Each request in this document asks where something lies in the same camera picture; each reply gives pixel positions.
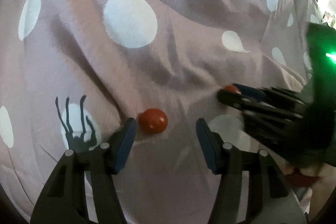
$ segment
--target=polka dot fabric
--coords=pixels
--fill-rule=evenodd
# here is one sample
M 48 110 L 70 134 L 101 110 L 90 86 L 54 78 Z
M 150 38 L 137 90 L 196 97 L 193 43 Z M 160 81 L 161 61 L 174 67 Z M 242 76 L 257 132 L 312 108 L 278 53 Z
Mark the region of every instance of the polka dot fabric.
M 157 108 L 167 129 L 139 131 L 114 178 L 123 212 L 129 223 L 201 224 L 220 178 L 196 120 L 257 149 L 216 92 L 234 82 L 300 90 L 311 68 L 305 22 L 320 15 L 312 0 L 0 0 L 0 18 L 0 183 L 19 212 L 30 219 L 66 149 L 92 150 Z

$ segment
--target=red object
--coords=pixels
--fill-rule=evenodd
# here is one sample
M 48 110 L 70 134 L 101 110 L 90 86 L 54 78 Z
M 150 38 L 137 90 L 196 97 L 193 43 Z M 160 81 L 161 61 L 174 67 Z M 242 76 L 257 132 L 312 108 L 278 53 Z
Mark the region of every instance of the red object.
M 298 168 L 295 168 L 294 172 L 286 175 L 285 178 L 289 184 L 297 188 L 310 187 L 319 180 L 319 177 L 310 177 L 301 174 Z
M 230 92 L 235 92 L 235 93 L 239 93 L 241 94 L 240 90 L 235 87 L 234 85 L 227 85 L 226 87 L 224 87 L 225 90 L 230 91 Z
M 139 124 L 143 132 L 158 134 L 167 128 L 168 118 L 162 110 L 150 108 L 139 115 Z

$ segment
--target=red tomato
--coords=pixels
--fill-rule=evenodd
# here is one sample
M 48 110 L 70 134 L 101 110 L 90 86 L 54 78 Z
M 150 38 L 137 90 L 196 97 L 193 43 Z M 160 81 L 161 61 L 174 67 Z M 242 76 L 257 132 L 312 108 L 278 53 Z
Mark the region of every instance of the red tomato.
M 143 132 L 158 134 L 167 128 L 168 118 L 162 110 L 150 108 L 139 115 L 139 124 Z
M 235 87 L 234 85 L 227 85 L 226 87 L 224 87 L 224 89 L 227 90 L 227 91 L 231 91 L 231 92 L 241 94 L 240 90 L 237 87 Z

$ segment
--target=tomato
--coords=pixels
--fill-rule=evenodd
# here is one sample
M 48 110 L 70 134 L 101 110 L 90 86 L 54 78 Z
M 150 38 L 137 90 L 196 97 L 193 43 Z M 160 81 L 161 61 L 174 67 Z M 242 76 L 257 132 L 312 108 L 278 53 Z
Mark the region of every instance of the tomato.
M 167 128 L 168 118 L 162 110 L 150 108 L 139 115 L 139 124 L 143 132 L 158 134 Z
M 226 87 L 224 87 L 224 90 L 241 94 L 240 90 L 234 85 L 227 85 Z

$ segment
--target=green light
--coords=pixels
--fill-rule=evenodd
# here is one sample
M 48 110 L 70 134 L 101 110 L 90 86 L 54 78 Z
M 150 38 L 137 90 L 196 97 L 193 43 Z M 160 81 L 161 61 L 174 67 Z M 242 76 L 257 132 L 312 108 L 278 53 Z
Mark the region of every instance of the green light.
M 332 52 L 331 54 L 330 53 L 326 53 L 325 54 L 326 57 L 329 57 L 330 60 L 336 64 L 336 52 Z

